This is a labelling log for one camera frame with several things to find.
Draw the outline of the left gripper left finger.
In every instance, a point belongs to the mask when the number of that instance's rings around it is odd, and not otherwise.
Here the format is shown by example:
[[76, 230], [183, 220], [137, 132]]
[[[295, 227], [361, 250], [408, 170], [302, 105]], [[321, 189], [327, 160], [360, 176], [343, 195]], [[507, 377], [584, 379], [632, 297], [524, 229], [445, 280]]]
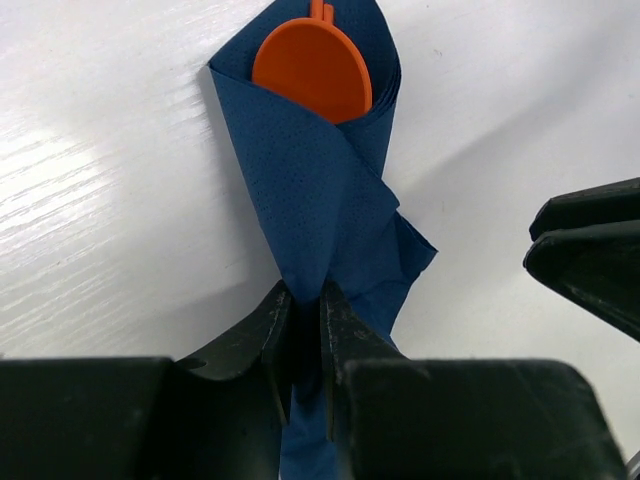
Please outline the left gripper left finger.
[[5, 479], [275, 479], [289, 419], [292, 297], [191, 355], [1, 364]]

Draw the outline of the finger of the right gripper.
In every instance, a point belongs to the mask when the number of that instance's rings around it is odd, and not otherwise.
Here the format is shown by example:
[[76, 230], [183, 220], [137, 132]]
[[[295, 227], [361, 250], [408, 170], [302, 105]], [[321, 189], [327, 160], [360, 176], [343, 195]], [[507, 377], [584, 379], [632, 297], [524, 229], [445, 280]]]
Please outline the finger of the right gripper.
[[529, 227], [532, 241], [567, 230], [639, 219], [639, 178], [632, 178], [549, 199]]
[[602, 321], [639, 339], [639, 222], [555, 230], [527, 252], [538, 282]]

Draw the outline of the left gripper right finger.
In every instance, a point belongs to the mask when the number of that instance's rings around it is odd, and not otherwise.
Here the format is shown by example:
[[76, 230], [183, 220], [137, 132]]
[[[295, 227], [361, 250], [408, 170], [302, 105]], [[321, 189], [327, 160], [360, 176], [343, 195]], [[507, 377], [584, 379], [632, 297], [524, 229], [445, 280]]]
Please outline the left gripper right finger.
[[598, 400], [568, 364], [411, 360], [335, 283], [319, 301], [327, 435], [342, 479], [623, 479]]

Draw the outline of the dark blue paper napkin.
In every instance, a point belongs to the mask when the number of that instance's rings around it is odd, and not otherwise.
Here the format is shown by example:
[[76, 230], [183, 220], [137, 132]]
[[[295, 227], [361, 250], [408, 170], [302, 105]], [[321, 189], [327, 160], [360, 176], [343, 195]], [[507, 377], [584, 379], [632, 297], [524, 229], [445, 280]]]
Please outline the dark blue paper napkin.
[[294, 334], [290, 421], [282, 433], [284, 479], [333, 479], [315, 312], [335, 281], [359, 318], [389, 339], [414, 281], [435, 248], [399, 214], [382, 173], [401, 82], [399, 56], [373, 1], [335, 3], [337, 26], [369, 69], [372, 109], [334, 125], [250, 79], [260, 44], [306, 15], [306, 1], [276, 1], [228, 40], [208, 66], [260, 227], [300, 309]]

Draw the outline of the orange plastic spoon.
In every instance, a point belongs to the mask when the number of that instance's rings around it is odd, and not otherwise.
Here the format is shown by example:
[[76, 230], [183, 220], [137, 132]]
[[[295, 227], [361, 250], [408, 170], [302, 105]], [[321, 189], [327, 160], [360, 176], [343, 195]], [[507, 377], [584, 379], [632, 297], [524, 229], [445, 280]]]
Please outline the orange plastic spoon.
[[325, 3], [311, 2], [307, 17], [288, 20], [266, 37], [255, 56], [252, 81], [339, 124], [372, 108], [373, 89], [355, 43], [323, 20]]

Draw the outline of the orange chopstick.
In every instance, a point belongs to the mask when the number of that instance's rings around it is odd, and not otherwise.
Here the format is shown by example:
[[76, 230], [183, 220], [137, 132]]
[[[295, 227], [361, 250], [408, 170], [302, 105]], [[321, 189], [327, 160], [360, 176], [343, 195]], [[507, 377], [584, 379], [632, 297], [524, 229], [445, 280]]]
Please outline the orange chopstick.
[[323, 20], [329, 24], [334, 23], [334, 7], [329, 3], [323, 5]]

